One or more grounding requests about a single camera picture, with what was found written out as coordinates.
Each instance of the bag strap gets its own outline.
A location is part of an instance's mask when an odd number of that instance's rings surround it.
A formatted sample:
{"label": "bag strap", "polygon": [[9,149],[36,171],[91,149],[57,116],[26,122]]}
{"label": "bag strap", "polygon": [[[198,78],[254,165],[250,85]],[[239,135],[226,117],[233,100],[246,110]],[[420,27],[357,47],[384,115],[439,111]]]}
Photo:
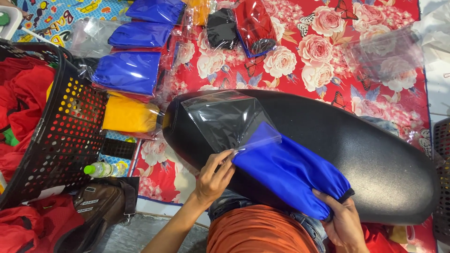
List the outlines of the bag strap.
{"label": "bag strap", "polygon": [[120,179],[101,179],[98,182],[100,184],[106,183],[108,185],[122,188],[125,195],[125,211],[123,215],[126,217],[126,221],[122,221],[122,224],[128,226],[130,224],[131,216],[136,214],[136,191],[134,187]]}

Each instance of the black seat cover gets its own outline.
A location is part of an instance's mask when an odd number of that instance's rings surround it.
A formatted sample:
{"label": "black seat cover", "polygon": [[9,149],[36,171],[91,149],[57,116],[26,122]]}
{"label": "black seat cover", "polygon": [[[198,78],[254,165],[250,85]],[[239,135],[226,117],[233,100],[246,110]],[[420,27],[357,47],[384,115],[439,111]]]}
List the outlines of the black seat cover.
{"label": "black seat cover", "polygon": [[[348,179],[362,222],[415,225],[427,219],[438,202],[437,173],[430,159],[400,138],[357,116],[317,100],[266,90],[238,90],[257,98],[278,131],[323,157]],[[217,91],[180,95],[163,120],[167,143],[201,169],[213,153],[180,104]],[[228,187],[255,202],[291,210],[242,170]]]}

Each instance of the white stick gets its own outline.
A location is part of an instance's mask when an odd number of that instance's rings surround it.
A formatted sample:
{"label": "white stick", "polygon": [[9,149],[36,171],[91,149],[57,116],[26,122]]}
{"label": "white stick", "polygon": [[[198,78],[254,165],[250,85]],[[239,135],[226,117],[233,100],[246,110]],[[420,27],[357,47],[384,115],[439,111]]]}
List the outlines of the white stick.
{"label": "white stick", "polygon": [[28,29],[26,29],[26,28],[24,28],[24,27],[22,27],[21,30],[24,31],[24,32],[26,32],[26,33],[28,33],[28,34],[33,35],[34,37],[36,37],[37,39],[40,39],[40,40],[43,41],[43,42],[48,42],[48,43],[50,43],[50,44],[53,44],[53,45],[55,45],[55,46],[58,46],[58,45],[56,45],[55,43],[53,43],[53,42],[51,42],[51,41],[45,39],[44,37],[42,37],[42,36],[40,36],[40,35],[38,35],[38,34],[32,32],[32,31],[30,31],[30,30],[28,30]]}

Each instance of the plastic water bottle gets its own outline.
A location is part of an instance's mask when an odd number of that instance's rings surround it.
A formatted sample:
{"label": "plastic water bottle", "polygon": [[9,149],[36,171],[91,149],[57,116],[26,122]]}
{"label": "plastic water bottle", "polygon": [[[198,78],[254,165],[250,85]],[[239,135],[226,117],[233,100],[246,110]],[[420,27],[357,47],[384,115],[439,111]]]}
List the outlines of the plastic water bottle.
{"label": "plastic water bottle", "polygon": [[105,162],[95,162],[84,168],[84,173],[91,177],[121,177],[125,174],[126,165],[123,163],[110,164]]}

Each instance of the red floral mat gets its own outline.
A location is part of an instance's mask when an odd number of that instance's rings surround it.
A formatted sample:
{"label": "red floral mat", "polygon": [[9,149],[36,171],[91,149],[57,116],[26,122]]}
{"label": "red floral mat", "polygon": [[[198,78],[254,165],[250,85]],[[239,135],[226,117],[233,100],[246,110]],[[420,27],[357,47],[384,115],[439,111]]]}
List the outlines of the red floral mat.
{"label": "red floral mat", "polygon": [[[249,60],[240,48],[208,49],[205,31],[200,30],[196,39],[180,48],[178,72],[168,103],[177,95],[198,90],[279,90],[326,103],[335,101],[357,116],[389,120],[400,130],[401,138],[429,152],[427,129],[430,126],[423,70],[365,87],[354,79],[337,50],[342,43],[370,38],[418,20],[417,0],[353,0],[353,3],[346,0],[348,8],[341,0],[340,7],[348,9],[347,13],[335,11],[338,0],[265,0],[264,3],[277,32],[277,49]],[[315,16],[308,25],[307,19],[301,17],[311,13]],[[352,13],[358,20],[341,18]],[[307,29],[307,34],[302,37],[297,27]],[[197,172],[175,156],[162,134],[158,140],[143,143],[138,159],[133,175],[141,177],[140,198],[181,204],[195,187]],[[416,244],[419,252],[434,252],[431,223],[414,227],[417,229],[410,243]]]}

